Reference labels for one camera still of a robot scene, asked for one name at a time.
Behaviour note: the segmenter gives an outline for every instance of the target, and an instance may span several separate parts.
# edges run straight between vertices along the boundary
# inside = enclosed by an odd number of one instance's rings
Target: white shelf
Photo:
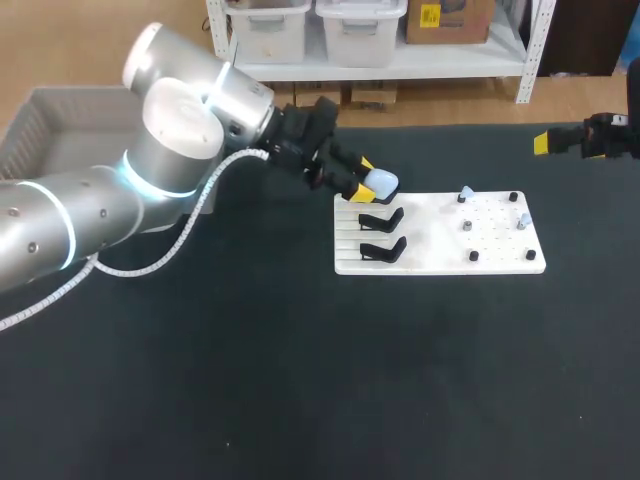
[[[235,66],[261,82],[400,80],[418,78],[519,77],[527,52],[517,31],[501,6],[491,25],[489,40],[481,45],[407,45],[399,32],[397,51],[384,68],[344,68],[327,60],[321,19],[307,17],[307,53],[300,64],[250,64],[242,60],[242,48]]]

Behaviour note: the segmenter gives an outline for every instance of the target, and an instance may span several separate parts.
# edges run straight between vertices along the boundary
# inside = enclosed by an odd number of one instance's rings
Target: black mat
[[[640,162],[535,159],[543,130],[341,132],[407,192],[523,190],[540,276],[337,276],[331,196],[231,169],[165,270],[0,335],[0,478],[639,478]]]

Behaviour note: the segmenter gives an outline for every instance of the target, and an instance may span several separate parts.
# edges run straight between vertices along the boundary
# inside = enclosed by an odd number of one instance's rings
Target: small white object
[[[220,120],[189,85],[175,78],[158,80],[149,89],[142,120],[158,142],[185,157],[208,160],[224,143]]]
[[[393,60],[398,20],[407,0],[318,0],[329,62],[343,67],[384,67]]]
[[[335,270],[340,275],[507,275],[539,274],[546,261],[533,223],[518,230],[518,220],[529,212],[523,193],[518,202],[508,192],[476,192],[464,204],[455,193],[399,193],[390,205],[349,203],[336,196]],[[361,230],[358,215],[390,218],[399,207],[404,218],[392,234]],[[473,222],[465,232],[460,226]],[[400,237],[407,248],[394,264],[363,261],[360,244],[390,249]],[[477,251],[477,262],[469,254]],[[535,260],[527,260],[529,250]]]
[[[374,168],[364,179],[364,186],[373,190],[378,200],[386,200],[398,188],[398,177],[391,172]]]
[[[520,220],[518,220],[518,230],[524,230],[533,223],[533,219],[529,213],[523,213]]]
[[[133,44],[129,52],[129,57],[127,57],[127,62],[124,65],[124,70],[122,71],[122,83],[127,89],[131,90],[133,79],[139,68],[145,69],[151,66],[153,59],[147,55],[147,50],[161,28],[161,23],[152,23],[144,29],[138,36],[136,43]]]
[[[462,191],[460,192],[460,198],[464,198],[466,200],[467,198],[473,198],[475,194],[476,192],[474,192],[473,190],[471,190],[470,187],[467,187],[465,185]]]
[[[611,125],[614,127],[626,127],[629,125],[629,117],[626,115],[614,115]]]
[[[249,63],[300,63],[305,51],[305,14],[311,0],[285,8],[241,8],[225,3],[238,49]]]

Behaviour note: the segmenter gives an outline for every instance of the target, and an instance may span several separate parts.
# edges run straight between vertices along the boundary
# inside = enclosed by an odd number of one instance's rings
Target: pegboard
[[[510,201],[512,192],[481,192],[465,203],[458,193],[401,193],[391,205],[334,200],[335,270],[340,275],[516,275],[540,274],[546,261],[535,225],[518,229],[530,212],[525,195]],[[403,220],[391,234],[363,230],[358,215],[389,219],[402,207]],[[472,223],[469,231],[465,222]],[[391,249],[400,237],[407,248],[394,264],[363,259],[360,244]],[[472,252],[478,260],[471,261]],[[527,253],[535,252],[528,260]]]

